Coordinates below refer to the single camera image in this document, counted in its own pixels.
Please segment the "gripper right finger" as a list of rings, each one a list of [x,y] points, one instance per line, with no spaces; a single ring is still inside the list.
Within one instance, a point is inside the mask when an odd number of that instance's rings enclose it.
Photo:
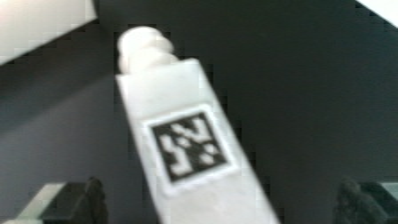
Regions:
[[[341,182],[334,224],[398,224],[398,182]]]

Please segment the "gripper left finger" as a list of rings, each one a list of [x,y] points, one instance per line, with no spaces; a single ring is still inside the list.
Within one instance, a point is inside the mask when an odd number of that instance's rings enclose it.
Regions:
[[[85,182],[48,183],[6,224],[109,224],[100,179],[91,177]]]

